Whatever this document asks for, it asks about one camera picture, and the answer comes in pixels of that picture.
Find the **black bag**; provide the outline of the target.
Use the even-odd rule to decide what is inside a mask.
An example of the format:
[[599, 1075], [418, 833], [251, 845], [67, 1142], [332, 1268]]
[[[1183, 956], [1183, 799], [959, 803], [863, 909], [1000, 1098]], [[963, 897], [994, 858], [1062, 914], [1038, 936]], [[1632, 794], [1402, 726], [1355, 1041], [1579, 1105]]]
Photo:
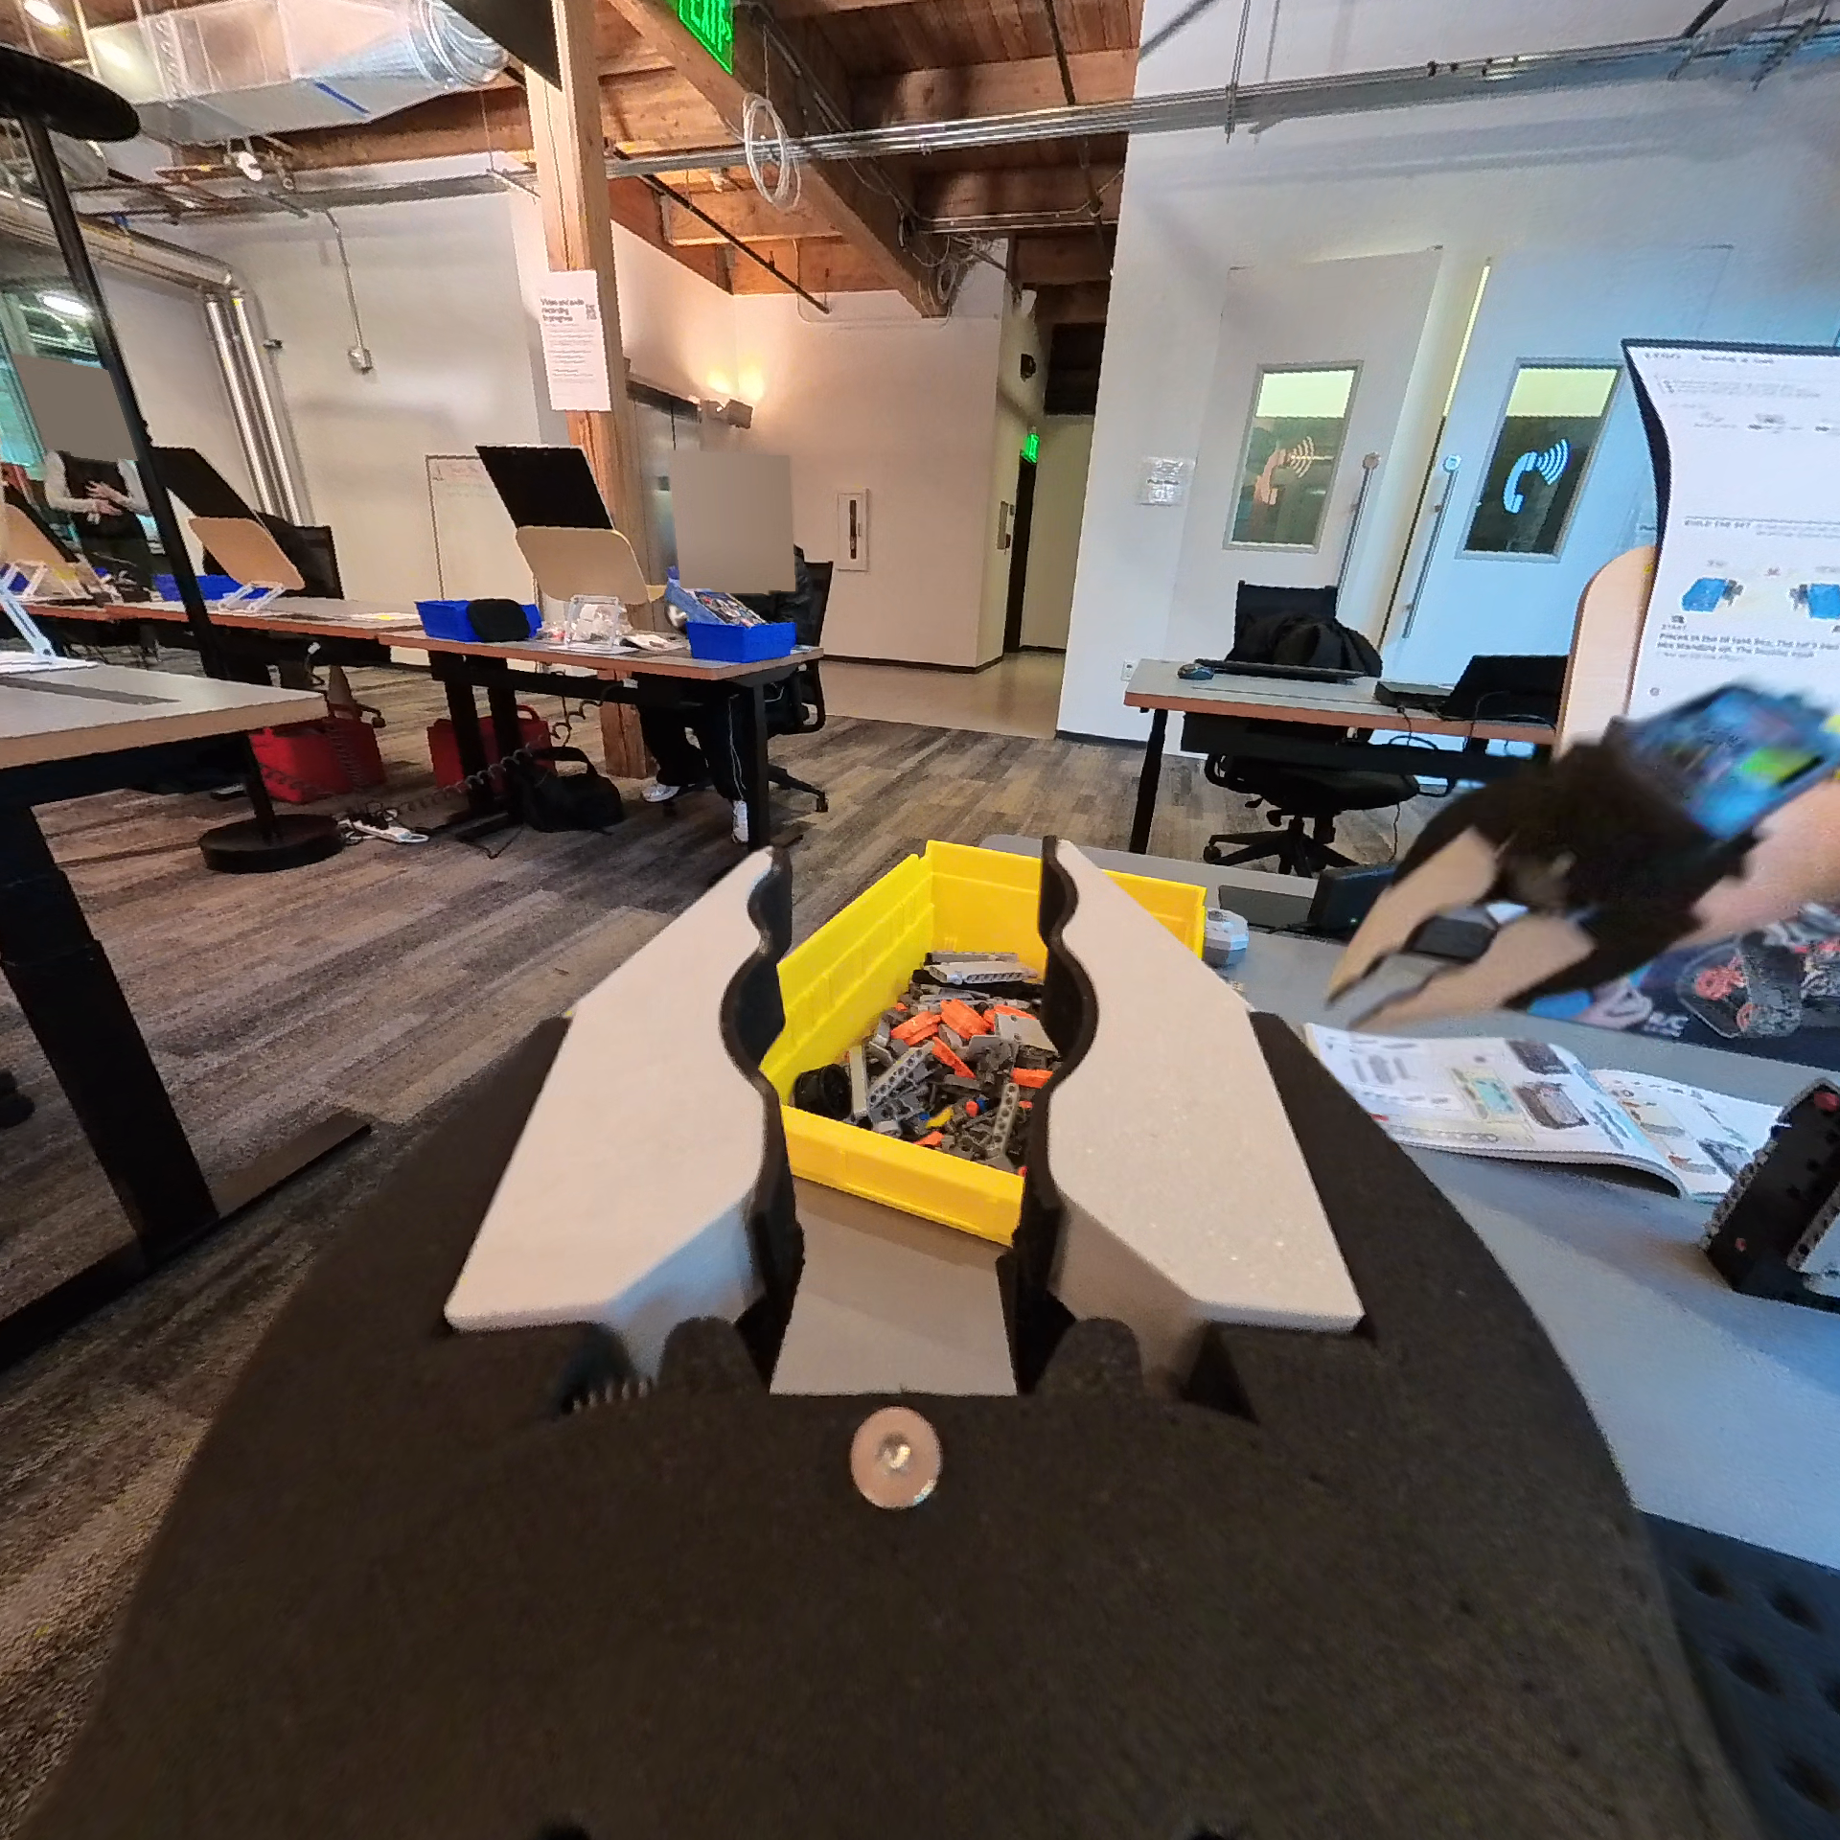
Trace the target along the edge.
[[627, 817], [616, 782], [583, 750], [521, 748], [498, 768], [512, 815], [539, 833], [604, 835]]

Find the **black pole floor stand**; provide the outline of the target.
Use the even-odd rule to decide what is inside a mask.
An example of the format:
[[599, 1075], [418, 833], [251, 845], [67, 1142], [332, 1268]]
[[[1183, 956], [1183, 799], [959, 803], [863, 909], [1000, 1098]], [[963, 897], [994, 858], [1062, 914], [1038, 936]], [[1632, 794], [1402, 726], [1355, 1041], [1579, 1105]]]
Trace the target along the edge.
[[[223, 648], [202, 600], [192, 553], [177, 533], [172, 496], [153, 472], [148, 419], [55, 152], [55, 134], [95, 142], [132, 139], [139, 129], [137, 115], [104, 84], [16, 48], [3, 50], [3, 115], [23, 129], [44, 210], [72, 288], [91, 311], [91, 337], [100, 352], [96, 367], [49, 359], [35, 372], [23, 372], [39, 437], [49, 449], [96, 462], [132, 459], [160, 546], [176, 575], [202, 670], [213, 680], [229, 680]], [[342, 849], [337, 821], [305, 814], [279, 815], [270, 803], [262, 762], [251, 748], [244, 748], [244, 754], [252, 815], [205, 835], [200, 851], [207, 868], [262, 874], [334, 858]]]

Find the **black toy brick model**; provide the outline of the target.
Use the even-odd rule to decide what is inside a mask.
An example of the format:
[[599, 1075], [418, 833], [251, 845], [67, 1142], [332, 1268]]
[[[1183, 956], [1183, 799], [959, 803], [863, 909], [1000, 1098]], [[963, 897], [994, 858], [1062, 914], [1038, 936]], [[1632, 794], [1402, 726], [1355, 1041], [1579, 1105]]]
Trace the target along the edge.
[[1838, 1087], [1787, 1105], [1716, 1208], [1705, 1243], [1740, 1294], [1838, 1310]]

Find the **printed kit box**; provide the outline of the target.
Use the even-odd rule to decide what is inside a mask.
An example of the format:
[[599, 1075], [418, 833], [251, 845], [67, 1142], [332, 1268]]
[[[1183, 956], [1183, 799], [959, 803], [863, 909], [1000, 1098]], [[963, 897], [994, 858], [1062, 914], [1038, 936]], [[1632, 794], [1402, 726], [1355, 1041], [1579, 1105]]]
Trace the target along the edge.
[[1838, 916], [1807, 908], [1711, 944], [1670, 952], [1566, 1013], [1587, 1027], [1838, 1069]]

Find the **white paper notice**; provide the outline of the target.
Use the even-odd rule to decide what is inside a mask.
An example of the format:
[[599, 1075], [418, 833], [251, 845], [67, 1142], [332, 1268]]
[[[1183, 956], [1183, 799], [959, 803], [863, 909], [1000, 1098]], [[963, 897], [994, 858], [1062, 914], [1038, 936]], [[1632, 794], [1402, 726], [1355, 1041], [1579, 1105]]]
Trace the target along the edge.
[[552, 270], [538, 288], [543, 379], [556, 413], [612, 413], [607, 322], [596, 270]]

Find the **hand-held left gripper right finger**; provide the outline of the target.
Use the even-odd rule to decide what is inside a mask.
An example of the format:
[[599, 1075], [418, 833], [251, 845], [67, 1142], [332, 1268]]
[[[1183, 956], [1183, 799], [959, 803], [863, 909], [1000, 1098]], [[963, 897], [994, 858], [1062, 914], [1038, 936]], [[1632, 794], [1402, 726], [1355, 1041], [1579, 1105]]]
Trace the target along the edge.
[[1001, 1261], [1021, 1394], [1069, 1325], [1125, 1324], [1143, 1376], [1202, 1394], [1230, 1325], [1365, 1320], [1246, 1002], [1079, 845], [1044, 843], [1044, 1023]]

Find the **black screen on wooden stand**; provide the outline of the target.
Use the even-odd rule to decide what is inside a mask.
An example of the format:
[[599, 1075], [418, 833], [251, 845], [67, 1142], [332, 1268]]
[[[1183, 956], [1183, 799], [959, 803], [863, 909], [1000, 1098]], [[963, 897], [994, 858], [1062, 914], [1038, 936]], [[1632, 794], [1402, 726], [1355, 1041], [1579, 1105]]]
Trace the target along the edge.
[[153, 474], [177, 506], [205, 554], [207, 570], [252, 590], [301, 593], [308, 575], [301, 529], [257, 512], [229, 479], [192, 447], [155, 446]]
[[[627, 529], [616, 522], [583, 449], [574, 446], [477, 446], [475, 455], [512, 525], [619, 529], [635, 536], [635, 525]], [[650, 563], [668, 570], [677, 566], [670, 478], [664, 462], [656, 459], [644, 460], [644, 469], [644, 546]]]

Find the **black office chair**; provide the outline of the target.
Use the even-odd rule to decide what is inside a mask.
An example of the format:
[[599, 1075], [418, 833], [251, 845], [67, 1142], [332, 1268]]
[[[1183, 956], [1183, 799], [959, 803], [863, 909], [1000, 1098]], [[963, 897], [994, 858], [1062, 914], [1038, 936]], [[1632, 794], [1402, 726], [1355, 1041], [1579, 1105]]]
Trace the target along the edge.
[[[1379, 678], [1384, 668], [1369, 638], [1340, 622], [1334, 587], [1259, 584], [1236, 587], [1230, 659], [1362, 678]], [[1419, 796], [1419, 784], [1408, 773], [1300, 768], [1227, 754], [1207, 755], [1202, 769], [1216, 786], [1262, 805], [1267, 821], [1280, 827], [1275, 839], [1213, 835], [1202, 849], [1202, 861], [1233, 868], [1274, 858], [1277, 872], [1296, 876], [1351, 868], [1351, 858], [1334, 849], [1339, 817], [1395, 810]]]

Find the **door window with phone icon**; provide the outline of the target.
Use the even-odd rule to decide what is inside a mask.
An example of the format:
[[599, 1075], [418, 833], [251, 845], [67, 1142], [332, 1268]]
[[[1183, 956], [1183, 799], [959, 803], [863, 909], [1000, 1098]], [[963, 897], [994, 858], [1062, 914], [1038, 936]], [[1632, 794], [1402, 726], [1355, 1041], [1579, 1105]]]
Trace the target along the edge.
[[1557, 559], [1619, 386], [1614, 362], [1517, 363], [1461, 557]]
[[1358, 362], [1257, 369], [1225, 547], [1319, 550]]

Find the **instruction display on stand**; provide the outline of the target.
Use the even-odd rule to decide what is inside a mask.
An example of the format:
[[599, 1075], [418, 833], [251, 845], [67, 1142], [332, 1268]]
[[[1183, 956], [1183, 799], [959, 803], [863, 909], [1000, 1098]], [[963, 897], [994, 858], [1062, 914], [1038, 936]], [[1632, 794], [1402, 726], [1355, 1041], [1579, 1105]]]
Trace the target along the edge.
[[1579, 599], [1557, 746], [1723, 684], [1833, 713], [1835, 348], [1630, 339], [1623, 352], [1658, 536]]

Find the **black perforated board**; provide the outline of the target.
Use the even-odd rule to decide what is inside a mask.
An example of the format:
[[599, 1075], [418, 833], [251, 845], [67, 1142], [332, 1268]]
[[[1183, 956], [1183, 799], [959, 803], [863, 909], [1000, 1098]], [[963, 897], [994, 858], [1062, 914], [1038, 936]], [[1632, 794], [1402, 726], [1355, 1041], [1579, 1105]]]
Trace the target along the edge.
[[1695, 1683], [1768, 1835], [1838, 1835], [1838, 1574], [1648, 1516]]

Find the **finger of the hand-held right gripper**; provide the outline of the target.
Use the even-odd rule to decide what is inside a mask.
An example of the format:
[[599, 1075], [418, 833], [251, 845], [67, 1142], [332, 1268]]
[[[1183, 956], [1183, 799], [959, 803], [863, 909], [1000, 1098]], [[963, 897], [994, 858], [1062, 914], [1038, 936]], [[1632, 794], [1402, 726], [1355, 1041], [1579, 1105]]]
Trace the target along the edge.
[[1373, 977], [1384, 959], [1449, 909], [1478, 906], [1499, 881], [1496, 858], [1427, 858], [1404, 869], [1379, 898], [1326, 984], [1326, 1003], [1383, 996]]
[[1481, 957], [1432, 973], [1414, 988], [1362, 996], [1349, 1013], [1357, 1027], [1401, 1030], [1406, 1023], [1455, 1019], [1519, 1005], [1551, 980], [1574, 985], [1574, 970], [1597, 953], [1587, 930], [1562, 914], [1532, 914], [1507, 922]]

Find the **person's right hand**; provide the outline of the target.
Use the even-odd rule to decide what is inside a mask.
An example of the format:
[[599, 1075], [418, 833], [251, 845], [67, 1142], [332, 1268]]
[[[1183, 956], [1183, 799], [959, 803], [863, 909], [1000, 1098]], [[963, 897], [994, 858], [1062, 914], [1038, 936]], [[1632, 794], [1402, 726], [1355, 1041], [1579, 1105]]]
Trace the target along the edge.
[[1705, 938], [1740, 936], [1838, 902], [1838, 780], [1770, 814], [1740, 874], [1699, 908]]

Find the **wooden top desk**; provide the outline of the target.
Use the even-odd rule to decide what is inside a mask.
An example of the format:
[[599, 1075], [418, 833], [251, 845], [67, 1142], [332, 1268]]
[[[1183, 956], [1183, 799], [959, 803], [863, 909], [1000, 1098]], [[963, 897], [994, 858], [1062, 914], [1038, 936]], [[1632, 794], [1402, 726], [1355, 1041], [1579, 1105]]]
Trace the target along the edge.
[[1165, 726], [1182, 717], [1182, 748], [1202, 755], [1286, 768], [1414, 775], [1443, 784], [1490, 784], [1551, 754], [1549, 723], [1442, 722], [1377, 701], [1377, 680], [1288, 682], [1216, 678], [1185, 682], [1174, 659], [1139, 659], [1125, 704], [1149, 709], [1128, 849], [1149, 851], [1165, 752]]

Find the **grey top standing desk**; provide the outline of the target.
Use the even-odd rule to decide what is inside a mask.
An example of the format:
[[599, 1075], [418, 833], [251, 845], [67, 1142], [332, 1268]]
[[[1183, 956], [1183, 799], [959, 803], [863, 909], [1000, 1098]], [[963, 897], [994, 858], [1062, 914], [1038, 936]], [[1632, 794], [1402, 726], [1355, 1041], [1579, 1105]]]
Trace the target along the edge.
[[267, 684], [6, 658], [5, 980], [132, 1229], [132, 1251], [84, 1274], [86, 1280], [148, 1274], [366, 1127], [356, 1115], [336, 1115], [259, 1164], [246, 1190], [219, 1202], [37, 808], [148, 786], [186, 759], [235, 743], [254, 815], [200, 839], [207, 868], [232, 874], [310, 868], [337, 856], [337, 824], [271, 810], [248, 736], [316, 718], [310, 694]]

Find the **black device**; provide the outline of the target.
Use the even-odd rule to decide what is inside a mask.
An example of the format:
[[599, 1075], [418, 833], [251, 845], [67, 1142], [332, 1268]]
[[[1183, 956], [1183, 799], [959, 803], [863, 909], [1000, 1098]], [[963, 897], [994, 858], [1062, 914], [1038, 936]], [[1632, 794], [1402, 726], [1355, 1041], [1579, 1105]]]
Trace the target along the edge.
[[1301, 931], [1326, 939], [1351, 939], [1393, 879], [1393, 863], [1326, 868], [1317, 876], [1317, 890], [1301, 920]]

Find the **building instruction booklet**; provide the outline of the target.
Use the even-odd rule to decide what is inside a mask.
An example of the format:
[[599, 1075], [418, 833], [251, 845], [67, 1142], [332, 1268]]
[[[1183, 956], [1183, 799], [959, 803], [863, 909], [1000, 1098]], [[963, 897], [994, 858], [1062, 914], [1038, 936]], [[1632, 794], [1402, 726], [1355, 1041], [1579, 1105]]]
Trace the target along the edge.
[[1311, 1026], [1309, 1048], [1397, 1143], [1481, 1160], [1608, 1165], [1718, 1202], [1779, 1108], [1653, 1074], [1595, 1072], [1519, 1038], [1397, 1038]]

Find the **long wooden desk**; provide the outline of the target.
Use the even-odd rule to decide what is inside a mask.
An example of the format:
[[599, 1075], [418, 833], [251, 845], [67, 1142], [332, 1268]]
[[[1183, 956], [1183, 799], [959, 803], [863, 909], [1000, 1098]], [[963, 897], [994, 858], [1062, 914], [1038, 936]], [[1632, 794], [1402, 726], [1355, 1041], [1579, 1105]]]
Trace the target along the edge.
[[621, 705], [667, 705], [691, 700], [739, 700], [745, 709], [745, 735], [752, 761], [744, 771], [750, 799], [750, 851], [794, 841], [799, 829], [783, 829], [773, 817], [770, 788], [770, 736], [764, 723], [764, 690], [803, 668], [818, 668], [821, 648], [795, 648], [792, 658], [757, 663], [721, 663], [695, 659], [689, 648], [677, 651], [585, 651], [546, 643], [473, 644], [430, 635], [403, 635], [401, 646], [423, 651], [430, 672], [447, 694], [453, 738], [463, 761], [460, 791], [466, 808], [440, 821], [436, 838], [477, 841], [521, 824], [504, 796], [499, 764], [487, 754], [475, 696], [488, 701], [493, 728], [515, 735], [519, 694], [578, 700]]

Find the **black laptop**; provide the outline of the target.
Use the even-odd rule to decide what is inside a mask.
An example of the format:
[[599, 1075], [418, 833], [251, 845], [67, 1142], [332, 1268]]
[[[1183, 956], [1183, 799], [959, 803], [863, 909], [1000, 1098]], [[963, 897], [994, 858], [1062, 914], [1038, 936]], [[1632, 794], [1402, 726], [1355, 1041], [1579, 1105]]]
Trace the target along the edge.
[[1439, 718], [1453, 723], [1556, 726], [1572, 658], [1478, 655], [1439, 701]]

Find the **yellow plastic bin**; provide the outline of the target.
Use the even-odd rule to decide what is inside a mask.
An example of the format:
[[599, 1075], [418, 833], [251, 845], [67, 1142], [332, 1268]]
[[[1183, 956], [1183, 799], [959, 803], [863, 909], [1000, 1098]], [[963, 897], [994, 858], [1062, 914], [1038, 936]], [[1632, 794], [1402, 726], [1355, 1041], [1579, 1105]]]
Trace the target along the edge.
[[[1034, 1100], [1021, 1173], [797, 1110], [792, 1087], [797, 1074], [829, 1068], [860, 1044], [933, 952], [1013, 952], [1047, 985], [1040, 918], [1040, 858], [931, 841], [780, 962], [785, 1026], [764, 1072], [785, 1100], [795, 1176], [998, 1244], [1010, 1243], [1021, 1219], [1030, 1128], [1049, 1084]], [[1066, 1060], [1071, 1023], [1052, 1019], [1047, 999], [1044, 1023]]]

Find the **wooden post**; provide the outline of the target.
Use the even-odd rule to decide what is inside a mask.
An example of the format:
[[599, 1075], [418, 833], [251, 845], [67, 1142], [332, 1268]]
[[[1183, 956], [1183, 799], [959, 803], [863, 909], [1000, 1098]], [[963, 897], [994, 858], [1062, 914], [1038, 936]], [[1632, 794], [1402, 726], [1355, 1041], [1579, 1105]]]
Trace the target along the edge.
[[616, 522], [635, 525], [635, 536], [623, 535], [647, 567], [650, 554], [642, 525], [644, 474], [614, 274], [593, 3], [552, 3], [549, 14], [556, 40], [556, 75], [543, 78], [531, 65], [524, 82], [543, 214], [546, 270], [539, 272], [538, 288], [552, 270], [596, 270], [601, 276], [614, 410], [566, 413], [567, 433], [585, 451]]

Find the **pile of toy brick parts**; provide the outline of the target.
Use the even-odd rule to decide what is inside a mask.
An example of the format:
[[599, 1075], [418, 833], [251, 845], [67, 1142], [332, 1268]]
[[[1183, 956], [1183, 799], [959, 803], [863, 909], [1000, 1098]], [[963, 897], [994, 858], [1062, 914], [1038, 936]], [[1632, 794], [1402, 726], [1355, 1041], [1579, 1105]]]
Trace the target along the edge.
[[1045, 985], [1013, 952], [933, 952], [845, 1054], [794, 1077], [821, 1120], [1018, 1174], [1036, 1095], [1062, 1054]]

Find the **whiteboard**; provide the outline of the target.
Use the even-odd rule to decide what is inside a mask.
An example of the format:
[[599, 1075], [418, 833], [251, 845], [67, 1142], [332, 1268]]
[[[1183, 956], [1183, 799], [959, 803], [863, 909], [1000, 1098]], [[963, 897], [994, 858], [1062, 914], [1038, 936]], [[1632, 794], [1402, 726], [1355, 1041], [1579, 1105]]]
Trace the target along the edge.
[[519, 553], [515, 522], [482, 460], [473, 451], [430, 454], [426, 478], [440, 599], [535, 603], [538, 585]]

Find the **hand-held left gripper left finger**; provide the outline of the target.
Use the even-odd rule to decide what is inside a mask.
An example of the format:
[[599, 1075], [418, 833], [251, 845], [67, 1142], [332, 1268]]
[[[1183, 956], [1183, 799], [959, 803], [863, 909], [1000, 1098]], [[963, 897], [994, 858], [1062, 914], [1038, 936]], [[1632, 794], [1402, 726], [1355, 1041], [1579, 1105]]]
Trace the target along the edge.
[[792, 863], [761, 851], [593, 985], [445, 1301], [453, 1329], [583, 1324], [656, 1378], [680, 1324], [770, 1378], [803, 1274], [783, 1103]]

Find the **rectangular metal duct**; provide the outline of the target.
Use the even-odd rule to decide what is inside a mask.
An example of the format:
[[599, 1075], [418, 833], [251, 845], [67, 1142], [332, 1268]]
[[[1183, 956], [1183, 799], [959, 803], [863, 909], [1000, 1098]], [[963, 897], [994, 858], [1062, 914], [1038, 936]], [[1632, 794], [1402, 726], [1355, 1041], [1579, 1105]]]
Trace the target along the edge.
[[218, 3], [92, 29], [148, 134], [211, 144], [354, 127], [492, 85], [509, 55], [440, 3]]

